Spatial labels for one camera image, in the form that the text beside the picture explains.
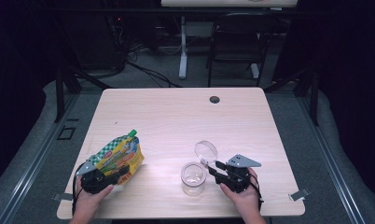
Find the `table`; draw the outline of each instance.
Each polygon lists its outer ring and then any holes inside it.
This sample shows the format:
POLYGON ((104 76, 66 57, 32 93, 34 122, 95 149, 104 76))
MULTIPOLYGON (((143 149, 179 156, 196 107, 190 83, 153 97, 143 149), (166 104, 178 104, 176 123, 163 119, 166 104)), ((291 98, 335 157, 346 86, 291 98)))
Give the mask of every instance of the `table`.
MULTIPOLYGON (((161 0, 163 7, 295 7, 298 0, 161 0)), ((186 22, 181 19, 181 63, 179 64, 179 78, 187 77, 188 54, 186 48, 186 22)), ((258 76, 257 65, 251 65, 253 77, 258 76)))
MULTIPOLYGON (((98 218, 238 217, 211 175, 201 195, 188 196, 182 190, 181 168, 199 161, 194 146, 201 140, 215 145, 219 161, 239 153, 262 164, 256 171, 264 199, 263 216, 299 216, 305 211, 303 201, 288 197, 298 186, 260 88, 106 90, 74 171, 131 129, 137 131, 146 158, 129 183, 115 186, 104 199, 98 218), (211 103, 212 96, 219 103, 211 103)), ((73 175, 67 193, 72 193, 73 175)), ((71 205, 62 201, 58 218, 71 218, 71 205)))

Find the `chair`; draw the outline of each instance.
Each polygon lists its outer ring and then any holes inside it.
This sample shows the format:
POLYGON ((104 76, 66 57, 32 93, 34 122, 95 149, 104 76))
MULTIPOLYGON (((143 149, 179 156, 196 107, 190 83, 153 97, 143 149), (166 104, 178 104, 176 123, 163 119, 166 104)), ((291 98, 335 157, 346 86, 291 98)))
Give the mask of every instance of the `chair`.
POLYGON ((211 47, 207 59, 208 87, 211 87, 213 62, 260 64, 259 86, 270 39, 278 20, 264 13, 229 13, 214 22, 211 47))

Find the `person's left hand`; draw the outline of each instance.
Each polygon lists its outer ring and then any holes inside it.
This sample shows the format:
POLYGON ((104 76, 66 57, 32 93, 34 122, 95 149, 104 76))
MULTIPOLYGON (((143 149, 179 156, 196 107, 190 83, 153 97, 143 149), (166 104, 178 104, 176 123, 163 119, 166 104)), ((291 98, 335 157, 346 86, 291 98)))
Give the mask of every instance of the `person's left hand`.
POLYGON ((81 187, 81 176, 76 179, 76 210, 69 223, 89 223, 100 207, 100 203, 113 189, 113 185, 107 186, 97 194, 86 192, 81 187))

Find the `clear lid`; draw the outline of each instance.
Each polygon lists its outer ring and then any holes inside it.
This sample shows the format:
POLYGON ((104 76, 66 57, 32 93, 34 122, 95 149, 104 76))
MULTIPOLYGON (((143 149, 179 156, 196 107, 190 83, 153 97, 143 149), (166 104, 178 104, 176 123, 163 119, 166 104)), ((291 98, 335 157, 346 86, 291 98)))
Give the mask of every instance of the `clear lid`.
POLYGON ((197 157, 200 159, 200 163, 204 166, 214 164, 217 159, 216 147, 205 140, 200 141, 194 147, 197 157))

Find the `hand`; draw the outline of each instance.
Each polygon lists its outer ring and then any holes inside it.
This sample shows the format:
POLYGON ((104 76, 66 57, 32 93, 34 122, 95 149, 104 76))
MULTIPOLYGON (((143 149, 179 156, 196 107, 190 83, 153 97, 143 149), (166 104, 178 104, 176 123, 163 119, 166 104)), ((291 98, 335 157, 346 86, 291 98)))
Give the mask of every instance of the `hand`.
MULTIPOLYGON (((248 168, 248 171, 257 179, 257 174, 252 168, 248 168)), ((257 184, 257 181, 252 176, 251 182, 254 185, 257 184)), ((245 191, 240 193, 231 191, 229 187, 223 183, 220 184, 220 188, 222 189, 223 193, 225 193, 225 195, 234 203, 234 206, 242 216, 245 224, 266 223, 264 218, 259 213, 257 191, 252 186, 249 186, 245 191)))
POLYGON ((88 193, 81 187, 81 176, 78 177, 76 179, 76 195, 79 195, 76 201, 74 216, 69 223, 91 222, 94 219, 98 208, 100 207, 101 201, 112 191, 112 189, 113 185, 109 185, 97 194, 88 193))

